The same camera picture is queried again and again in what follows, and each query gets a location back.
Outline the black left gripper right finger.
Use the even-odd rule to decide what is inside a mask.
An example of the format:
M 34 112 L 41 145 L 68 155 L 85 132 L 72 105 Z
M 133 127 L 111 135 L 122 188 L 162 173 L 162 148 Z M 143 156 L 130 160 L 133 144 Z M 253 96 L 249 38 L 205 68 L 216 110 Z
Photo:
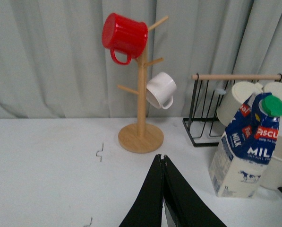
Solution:
M 169 227 L 224 227 L 170 158 L 163 157 L 163 199 Z

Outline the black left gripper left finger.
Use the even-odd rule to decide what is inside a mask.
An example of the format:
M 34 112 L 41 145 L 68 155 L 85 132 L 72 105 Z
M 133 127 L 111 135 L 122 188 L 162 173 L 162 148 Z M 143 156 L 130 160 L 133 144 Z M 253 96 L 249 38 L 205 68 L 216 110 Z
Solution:
M 160 227 L 162 225 L 164 173 L 161 155 L 154 157 L 139 194 L 121 227 Z

